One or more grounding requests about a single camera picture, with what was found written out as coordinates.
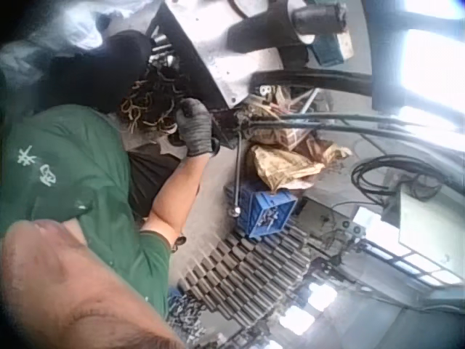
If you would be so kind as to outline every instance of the window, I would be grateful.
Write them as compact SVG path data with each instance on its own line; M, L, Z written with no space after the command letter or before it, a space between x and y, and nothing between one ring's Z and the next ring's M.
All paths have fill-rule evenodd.
M295 305L290 307L279 320L281 326L290 329L298 336L303 335L314 322L315 318L313 316Z
M381 221L381 215L365 207L360 207L354 222L366 229L367 240L398 257L411 253L407 247L399 244L399 229Z
M399 229L381 221L381 216L359 207L353 219L366 229L366 252L429 286L462 284L463 280L437 263L399 243Z
M319 311L324 311L337 297L337 291L327 284L310 284L310 291L308 303Z
M459 0L404 0L404 10L448 19L465 17ZM409 30L403 46L402 85L428 100L465 112L461 84L465 79L464 60L463 42L429 31ZM440 116L407 106L400 110L398 117L430 126L405 127L425 140L457 151L465 149L465 137L454 132L455 125Z
M270 340L270 342L266 347L264 347L264 349L283 349L283 347L274 340Z

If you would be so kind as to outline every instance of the green shirt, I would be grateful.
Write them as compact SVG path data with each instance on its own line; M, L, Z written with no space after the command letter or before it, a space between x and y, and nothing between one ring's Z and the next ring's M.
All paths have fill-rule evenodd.
M0 238L18 220L76 217L89 248L166 317L171 251L135 226L129 160L102 115L63 105L13 124L0 168Z

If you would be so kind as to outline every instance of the hand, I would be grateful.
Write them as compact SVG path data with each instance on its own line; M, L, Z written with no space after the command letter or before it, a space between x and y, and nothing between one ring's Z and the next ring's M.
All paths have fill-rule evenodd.
M211 116L200 100L181 101L176 112L179 134L187 146L187 156L211 153Z

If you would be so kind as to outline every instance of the metal plate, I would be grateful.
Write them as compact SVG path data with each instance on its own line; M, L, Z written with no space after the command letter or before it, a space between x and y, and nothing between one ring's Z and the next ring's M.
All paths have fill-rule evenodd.
M444 187L422 202L400 191L399 242L465 278L465 216L463 197Z
M242 20L227 1L167 0L166 6L195 48L229 108L247 97L253 73L283 68L275 48L247 54L227 48L227 30Z

